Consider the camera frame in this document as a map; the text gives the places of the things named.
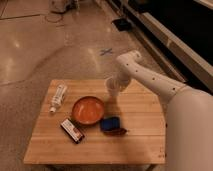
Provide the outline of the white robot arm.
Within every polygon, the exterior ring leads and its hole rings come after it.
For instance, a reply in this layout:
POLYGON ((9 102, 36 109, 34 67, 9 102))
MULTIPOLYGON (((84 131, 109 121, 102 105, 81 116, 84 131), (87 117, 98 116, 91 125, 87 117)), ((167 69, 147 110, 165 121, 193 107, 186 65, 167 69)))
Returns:
POLYGON ((132 50, 117 57, 120 84, 134 78, 167 102, 165 170, 213 171, 213 95, 139 64, 132 50))

